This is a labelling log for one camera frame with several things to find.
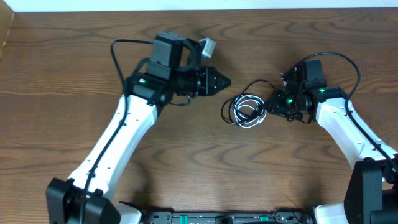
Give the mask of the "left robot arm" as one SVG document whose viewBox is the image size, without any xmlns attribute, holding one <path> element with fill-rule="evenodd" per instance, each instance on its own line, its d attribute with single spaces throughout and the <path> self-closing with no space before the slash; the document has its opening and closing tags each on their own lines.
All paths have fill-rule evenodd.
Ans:
<svg viewBox="0 0 398 224">
<path fill-rule="evenodd" d="M 67 180 L 52 179 L 46 189 L 50 223 L 139 223 L 142 212 L 113 203 L 120 177 L 145 133 L 174 96 L 213 96 L 231 85 L 214 67 L 215 41 L 195 41 L 159 32 L 150 57 L 122 77 L 122 96 L 108 127 L 87 158 Z"/>
</svg>

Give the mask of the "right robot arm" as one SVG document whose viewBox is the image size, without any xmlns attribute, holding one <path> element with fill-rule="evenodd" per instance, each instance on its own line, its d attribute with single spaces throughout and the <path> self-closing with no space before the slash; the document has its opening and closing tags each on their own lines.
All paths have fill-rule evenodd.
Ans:
<svg viewBox="0 0 398 224">
<path fill-rule="evenodd" d="M 267 112 L 323 127 L 353 172 L 340 203 L 313 208 L 314 223 L 397 223 L 397 151 L 361 119 L 340 87 L 328 87 L 318 60 L 296 63 L 273 92 Z"/>
</svg>

